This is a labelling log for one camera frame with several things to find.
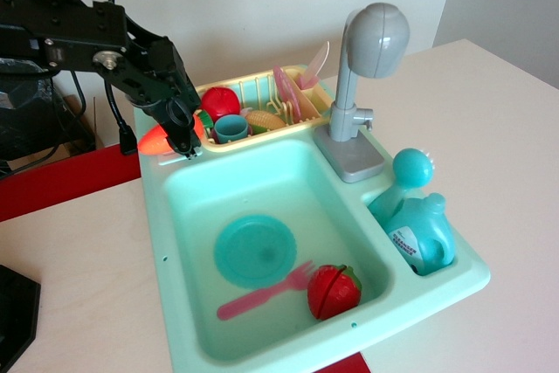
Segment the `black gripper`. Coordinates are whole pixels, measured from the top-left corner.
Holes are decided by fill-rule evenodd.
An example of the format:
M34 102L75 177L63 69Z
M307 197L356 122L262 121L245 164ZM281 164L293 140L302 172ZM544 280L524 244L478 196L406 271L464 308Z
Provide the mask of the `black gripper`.
M200 100L173 43L166 37L135 38L117 52L104 77L135 107L166 124L171 148L187 159L200 155L193 112Z

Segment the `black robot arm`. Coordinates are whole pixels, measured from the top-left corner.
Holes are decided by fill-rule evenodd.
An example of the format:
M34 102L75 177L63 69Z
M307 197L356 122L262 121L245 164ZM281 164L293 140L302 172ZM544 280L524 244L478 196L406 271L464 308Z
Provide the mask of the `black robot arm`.
M35 63L42 75L97 73L163 129L174 152L197 155L201 101L172 43L112 2L1 0L1 56Z

